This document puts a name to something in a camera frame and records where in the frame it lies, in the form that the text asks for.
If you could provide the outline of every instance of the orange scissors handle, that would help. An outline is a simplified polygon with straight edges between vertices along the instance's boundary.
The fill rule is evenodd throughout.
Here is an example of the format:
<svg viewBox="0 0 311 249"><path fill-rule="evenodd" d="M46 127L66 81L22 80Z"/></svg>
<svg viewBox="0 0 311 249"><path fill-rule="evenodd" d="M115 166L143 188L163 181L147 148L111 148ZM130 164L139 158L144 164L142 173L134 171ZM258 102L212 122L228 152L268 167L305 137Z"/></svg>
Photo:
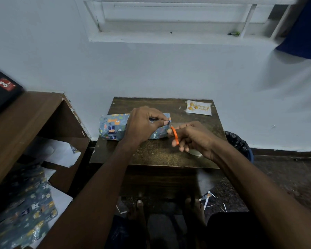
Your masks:
<svg viewBox="0 0 311 249"><path fill-rule="evenodd" d="M178 145L179 142L178 142L178 136L177 136L176 130L175 130L175 128L173 126L170 126L170 128L173 130L175 141L176 141L176 145Z"/></svg>

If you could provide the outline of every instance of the scissors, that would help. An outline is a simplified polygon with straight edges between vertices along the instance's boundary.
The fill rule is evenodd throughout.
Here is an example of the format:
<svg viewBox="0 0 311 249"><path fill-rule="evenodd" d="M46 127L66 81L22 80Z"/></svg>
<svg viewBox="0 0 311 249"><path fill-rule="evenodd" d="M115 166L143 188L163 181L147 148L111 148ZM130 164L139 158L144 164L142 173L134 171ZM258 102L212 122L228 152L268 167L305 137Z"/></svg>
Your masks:
<svg viewBox="0 0 311 249"><path fill-rule="evenodd" d="M170 128L172 129L172 131L173 131L173 133L174 133L176 145L178 145L179 142L178 142L178 136L177 136L176 130L175 130L175 128L173 127L172 123L171 123L170 121L168 121L168 122L169 122Z"/></svg>

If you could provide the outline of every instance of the orange animal print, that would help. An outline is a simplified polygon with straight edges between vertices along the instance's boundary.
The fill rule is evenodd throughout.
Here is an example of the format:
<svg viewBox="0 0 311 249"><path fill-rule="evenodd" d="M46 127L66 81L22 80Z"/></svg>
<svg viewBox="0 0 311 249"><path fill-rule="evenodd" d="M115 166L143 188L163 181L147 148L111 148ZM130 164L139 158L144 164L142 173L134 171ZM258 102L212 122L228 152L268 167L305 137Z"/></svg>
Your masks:
<svg viewBox="0 0 311 249"><path fill-rule="evenodd" d="M117 119L108 119L108 122L114 122L115 125L120 125L120 121Z"/></svg>

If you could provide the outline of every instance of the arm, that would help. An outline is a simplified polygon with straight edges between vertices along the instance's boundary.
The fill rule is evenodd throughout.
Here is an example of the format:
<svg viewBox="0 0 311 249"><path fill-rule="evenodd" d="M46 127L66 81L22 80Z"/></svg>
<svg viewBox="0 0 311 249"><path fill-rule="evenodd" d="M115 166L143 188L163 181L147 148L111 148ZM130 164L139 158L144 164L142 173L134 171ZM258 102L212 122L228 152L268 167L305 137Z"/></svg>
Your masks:
<svg viewBox="0 0 311 249"><path fill-rule="evenodd" d="M149 118L158 118L154 123ZM154 108L135 108L125 137L51 228L38 248L103 248L126 168L138 146L168 118Z"/></svg>
<svg viewBox="0 0 311 249"><path fill-rule="evenodd" d="M309 210L200 122L184 124L176 132L180 151L194 148L219 166L276 247L311 248Z"/></svg>

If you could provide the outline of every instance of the white wall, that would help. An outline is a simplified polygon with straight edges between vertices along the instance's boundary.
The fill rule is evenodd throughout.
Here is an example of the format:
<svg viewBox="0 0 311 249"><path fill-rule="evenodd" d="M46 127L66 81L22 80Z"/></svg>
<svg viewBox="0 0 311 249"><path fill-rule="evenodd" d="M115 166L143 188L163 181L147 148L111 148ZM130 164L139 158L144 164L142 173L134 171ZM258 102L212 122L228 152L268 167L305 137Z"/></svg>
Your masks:
<svg viewBox="0 0 311 249"><path fill-rule="evenodd" d="M114 96L200 98L252 147L310 151L311 60L273 48L92 43L74 0L0 0L0 70L65 91L93 138Z"/></svg>

